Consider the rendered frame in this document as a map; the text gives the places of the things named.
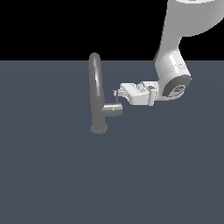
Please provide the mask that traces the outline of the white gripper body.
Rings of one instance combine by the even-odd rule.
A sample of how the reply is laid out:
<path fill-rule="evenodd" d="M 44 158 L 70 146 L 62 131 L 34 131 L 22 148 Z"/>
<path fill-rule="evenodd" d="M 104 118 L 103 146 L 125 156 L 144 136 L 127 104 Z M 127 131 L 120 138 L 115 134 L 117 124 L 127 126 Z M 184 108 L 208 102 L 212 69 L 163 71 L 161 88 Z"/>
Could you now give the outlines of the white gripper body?
<path fill-rule="evenodd" d="M 141 81 L 139 84 L 122 83 L 120 96 L 127 99 L 130 105 L 153 106 L 158 93 L 156 81 Z"/>

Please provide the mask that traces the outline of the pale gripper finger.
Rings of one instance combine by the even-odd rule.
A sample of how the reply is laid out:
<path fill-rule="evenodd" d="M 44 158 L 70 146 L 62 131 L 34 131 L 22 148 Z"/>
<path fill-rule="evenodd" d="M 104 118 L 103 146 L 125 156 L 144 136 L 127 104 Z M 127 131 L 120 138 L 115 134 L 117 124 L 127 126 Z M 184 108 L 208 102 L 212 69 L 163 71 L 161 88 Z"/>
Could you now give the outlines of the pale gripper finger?
<path fill-rule="evenodd" d="M 124 90 L 117 89 L 117 90 L 113 91 L 113 95 L 114 96 L 118 96 L 118 97 L 125 97 L 126 96 L 126 92 Z"/>

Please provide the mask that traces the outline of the grey faucet handle lever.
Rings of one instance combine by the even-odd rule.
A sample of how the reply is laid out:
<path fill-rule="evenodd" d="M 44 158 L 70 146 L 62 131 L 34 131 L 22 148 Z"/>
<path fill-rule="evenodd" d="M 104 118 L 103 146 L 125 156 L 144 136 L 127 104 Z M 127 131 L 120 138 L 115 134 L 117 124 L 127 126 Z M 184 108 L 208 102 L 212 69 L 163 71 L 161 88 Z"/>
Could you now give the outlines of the grey faucet handle lever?
<path fill-rule="evenodd" d="M 118 97 L 115 98 L 115 103 L 106 103 L 101 113 L 104 116 L 121 116 L 123 114 L 123 105 L 118 101 Z"/>

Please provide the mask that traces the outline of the grey metal faucet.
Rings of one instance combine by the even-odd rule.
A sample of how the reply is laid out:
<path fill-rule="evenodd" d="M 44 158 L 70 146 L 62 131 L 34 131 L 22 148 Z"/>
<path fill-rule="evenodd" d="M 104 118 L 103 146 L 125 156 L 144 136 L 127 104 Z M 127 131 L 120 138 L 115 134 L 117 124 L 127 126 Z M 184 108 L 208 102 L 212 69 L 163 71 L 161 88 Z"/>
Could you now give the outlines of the grey metal faucet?
<path fill-rule="evenodd" d="M 105 99 L 102 87 L 102 63 L 98 53 L 90 54 L 88 70 L 92 113 L 91 131 L 95 134 L 102 134 L 108 130 L 108 125 L 105 123 L 105 115 L 102 113 Z"/>

